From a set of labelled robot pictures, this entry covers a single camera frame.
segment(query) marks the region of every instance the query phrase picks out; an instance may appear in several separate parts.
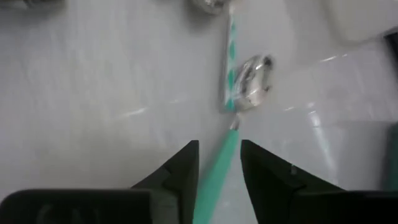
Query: white surface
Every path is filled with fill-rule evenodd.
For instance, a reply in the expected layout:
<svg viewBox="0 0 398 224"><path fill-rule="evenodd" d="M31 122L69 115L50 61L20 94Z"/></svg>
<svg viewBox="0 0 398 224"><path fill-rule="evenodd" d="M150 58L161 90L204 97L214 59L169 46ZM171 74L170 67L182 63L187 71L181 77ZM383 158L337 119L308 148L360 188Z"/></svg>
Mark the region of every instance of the white surface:
<svg viewBox="0 0 398 224"><path fill-rule="evenodd" d="M327 0L327 5L345 40L368 40L398 26L397 0Z"/></svg>
<svg viewBox="0 0 398 224"><path fill-rule="evenodd" d="M378 189L395 70L379 42L347 49L317 0L247 0L238 62L277 61L242 137L345 189ZM201 165L229 126L218 113L225 16L186 1L69 0L0 14L0 197L30 187L128 187L191 139ZM215 223L255 223L238 153Z"/></svg>

